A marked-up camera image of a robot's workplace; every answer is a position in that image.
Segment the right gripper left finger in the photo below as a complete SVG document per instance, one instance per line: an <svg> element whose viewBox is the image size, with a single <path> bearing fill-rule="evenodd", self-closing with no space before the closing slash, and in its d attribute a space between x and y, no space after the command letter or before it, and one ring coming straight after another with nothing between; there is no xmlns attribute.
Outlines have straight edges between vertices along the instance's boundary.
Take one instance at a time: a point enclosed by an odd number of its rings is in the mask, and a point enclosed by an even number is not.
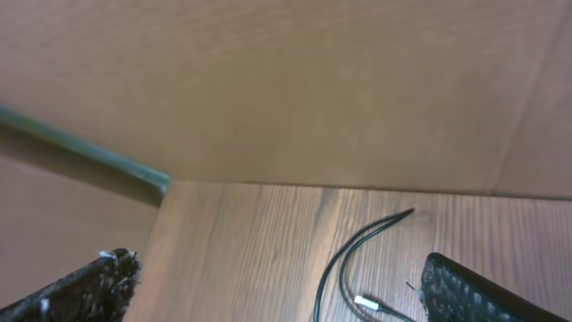
<svg viewBox="0 0 572 322"><path fill-rule="evenodd" d="M1 322L122 322L140 269L135 251L102 251L86 266L1 308Z"/></svg>

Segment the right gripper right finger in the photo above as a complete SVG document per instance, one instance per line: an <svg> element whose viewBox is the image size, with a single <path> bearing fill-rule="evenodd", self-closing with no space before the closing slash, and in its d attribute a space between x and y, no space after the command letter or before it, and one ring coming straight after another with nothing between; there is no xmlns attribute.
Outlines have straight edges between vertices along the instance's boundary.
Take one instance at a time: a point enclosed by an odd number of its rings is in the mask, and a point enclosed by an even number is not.
<svg viewBox="0 0 572 322"><path fill-rule="evenodd" d="M566 321L437 252L425 260L419 300L429 321Z"/></svg>

